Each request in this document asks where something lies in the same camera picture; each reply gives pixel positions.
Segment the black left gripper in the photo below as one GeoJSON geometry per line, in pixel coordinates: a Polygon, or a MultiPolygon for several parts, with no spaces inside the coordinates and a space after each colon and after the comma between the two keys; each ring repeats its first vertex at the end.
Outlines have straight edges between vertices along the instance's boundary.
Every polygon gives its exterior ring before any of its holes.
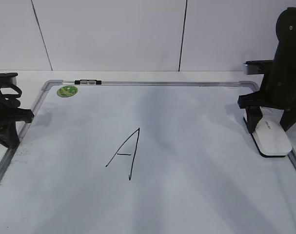
{"type": "Polygon", "coordinates": [[[22,90],[14,84],[5,82],[0,84],[0,144],[6,148],[16,148],[19,137],[16,129],[17,121],[31,123],[34,114],[30,109],[21,109],[20,98],[22,90]],[[3,94],[1,89],[9,88],[16,94],[3,94]]]}

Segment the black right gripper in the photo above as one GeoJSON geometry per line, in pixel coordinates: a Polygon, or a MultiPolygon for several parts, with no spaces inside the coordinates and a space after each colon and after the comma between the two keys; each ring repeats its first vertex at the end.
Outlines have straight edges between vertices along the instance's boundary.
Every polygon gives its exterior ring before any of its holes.
{"type": "Polygon", "coordinates": [[[249,133],[253,133],[263,114],[259,106],[284,110],[280,125],[286,132],[296,124],[296,63],[273,60],[269,72],[262,74],[263,79],[257,92],[241,95],[238,105],[245,108],[245,121],[249,133]]]}

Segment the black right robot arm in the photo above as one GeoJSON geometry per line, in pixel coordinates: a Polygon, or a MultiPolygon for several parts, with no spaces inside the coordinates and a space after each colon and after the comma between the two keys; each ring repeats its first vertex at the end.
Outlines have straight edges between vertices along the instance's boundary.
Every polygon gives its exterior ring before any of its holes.
{"type": "Polygon", "coordinates": [[[246,75],[263,75],[259,91],[241,95],[238,105],[245,109],[249,133],[263,114],[261,107],[283,110],[280,125],[284,131],[296,123],[296,7],[284,10],[276,22],[278,46],[273,60],[244,63],[246,75]]]}

